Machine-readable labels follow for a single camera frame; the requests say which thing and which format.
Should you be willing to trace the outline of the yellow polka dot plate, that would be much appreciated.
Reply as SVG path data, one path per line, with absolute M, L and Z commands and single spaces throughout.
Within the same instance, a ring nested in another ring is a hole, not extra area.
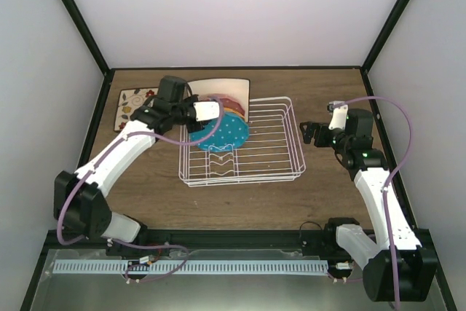
M 231 109 L 228 107 L 224 107 L 224 112 L 225 113 L 231 113 L 231 114 L 236 114 L 237 116 L 245 119 L 245 113 L 242 109 Z

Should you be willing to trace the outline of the pink polka dot plate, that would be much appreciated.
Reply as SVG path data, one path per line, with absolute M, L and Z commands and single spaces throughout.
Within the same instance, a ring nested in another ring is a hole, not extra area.
M 242 105 L 237 101 L 235 100 L 233 97 L 230 97 L 228 95 L 224 95 L 224 94 L 217 94 L 217 95 L 206 95 L 205 97 L 206 98 L 212 98 L 216 96 L 217 98 L 219 98 L 223 104 L 223 107 L 228 107 L 228 108 L 231 108 L 231 109 L 242 109 L 245 113 L 245 110 L 244 108 L 242 107 Z

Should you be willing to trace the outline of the blue polka dot plate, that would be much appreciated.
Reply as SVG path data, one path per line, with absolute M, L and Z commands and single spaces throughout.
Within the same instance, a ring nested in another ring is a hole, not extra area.
M 196 141 L 196 146 L 208 152 L 233 151 L 240 148 L 249 137 L 248 124 L 236 114 L 224 113 L 221 123 L 216 132 L 209 139 L 200 142 L 216 125 L 217 119 L 206 123 L 205 129 L 189 134 L 191 142 Z

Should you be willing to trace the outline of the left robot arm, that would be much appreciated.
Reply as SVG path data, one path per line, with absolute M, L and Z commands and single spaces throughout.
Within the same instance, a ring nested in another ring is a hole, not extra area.
M 187 81 L 165 76 L 157 92 L 134 110 L 118 136 L 97 156 L 73 173 L 62 171 L 55 178 L 54 216 L 62 245 L 79 240 L 105 238 L 123 242 L 134 256 L 143 254 L 149 238 L 139 221 L 110 209 L 107 196 L 129 166 L 158 141 L 175 143 L 165 133 L 176 125 L 199 129 L 221 116 L 216 99 L 201 101 Z

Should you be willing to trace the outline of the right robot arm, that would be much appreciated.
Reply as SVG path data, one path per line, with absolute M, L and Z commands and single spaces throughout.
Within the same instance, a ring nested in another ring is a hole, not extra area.
M 374 118 L 346 105 L 331 109 L 329 123 L 302 122 L 303 142 L 333 149 L 361 194 L 374 229 L 370 238 L 351 218 L 328 221 L 327 252 L 346 251 L 361 268 L 363 286 L 373 302 L 423 302 L 435 277 L 435 252 L 423 247 L 409 226 L 389 179 L 384 153 L 373 147 Z

